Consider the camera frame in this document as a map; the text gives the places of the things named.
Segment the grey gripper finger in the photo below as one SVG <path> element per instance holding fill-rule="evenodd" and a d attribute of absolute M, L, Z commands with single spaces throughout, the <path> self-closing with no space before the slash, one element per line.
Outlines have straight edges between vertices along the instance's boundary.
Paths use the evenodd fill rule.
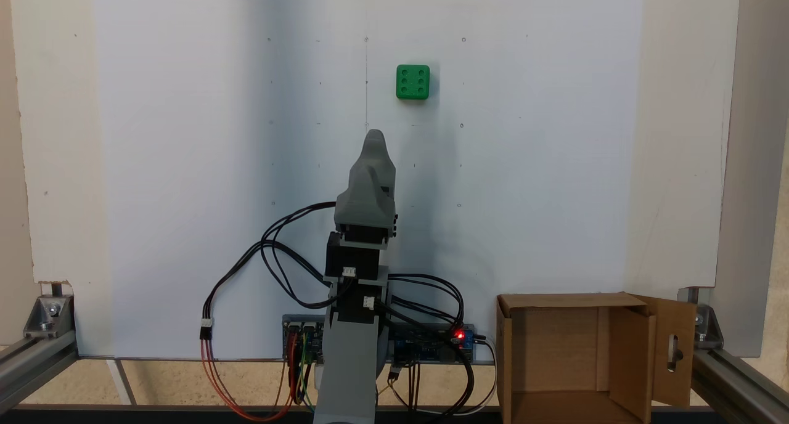
<path fill-rule="evenodd" d="M 361 153 L 349 173 L 348 192 L 350 194 L 375 194 L 380 190 L 380 183 L 375 171 L 379 146 L 380 130 L 369 130 L 364 138 Z"/>
<path fill-rule="evenodd" d="M 387 150 L 386 140 L 382 131 L 372 130 L 373 168 L 377 172 L 378 182 L 387 195 L 395 194 L 396 168 Z"/>

